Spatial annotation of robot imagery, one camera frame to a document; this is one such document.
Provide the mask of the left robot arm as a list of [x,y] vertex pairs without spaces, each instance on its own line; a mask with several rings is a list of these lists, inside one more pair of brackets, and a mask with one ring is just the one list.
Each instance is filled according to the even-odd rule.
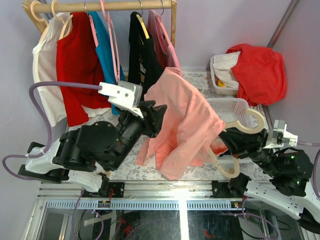
[[142,135],[155,138],[161,131],[167,105],[142,101],[142,116],[122,110],[118,124],[98,121],[64,133],[40,157],[21,165],[18,175],[85,189],[92,197],[105,197],[111,190],[105,172],[115,171]]

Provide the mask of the salmon pink t-shirt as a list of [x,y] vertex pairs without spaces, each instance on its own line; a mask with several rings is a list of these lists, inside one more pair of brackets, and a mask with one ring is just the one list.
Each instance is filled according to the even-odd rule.
[[217,139],[225,128],[224,121],[178,72],[175,67],[166,67],[144,96],[146,101],[154,100],[156,106],[166,105],[167,109],[159,134],[145,139],[135,161],[143,166],[155,155],[157,170],[169,180],[180,179],[187,167],[209,162],[209,149],[218,156],[228,150]]

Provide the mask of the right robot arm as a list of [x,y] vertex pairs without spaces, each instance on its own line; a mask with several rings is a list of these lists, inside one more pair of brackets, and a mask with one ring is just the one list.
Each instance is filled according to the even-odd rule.
[[236,128],[228,128],[219,134],[228,151],[235,159],[249,158],[264,174],[268,175],[273,189],[262,186],[249,176],[240,173],[227,185],[235,197],[258,199],[296,220],[300,227],[319,234],[320,198],[316,196],[310,182],[314,165],[304,150],[294,147],[281,149],[284,142],[263,129],[248,134]]

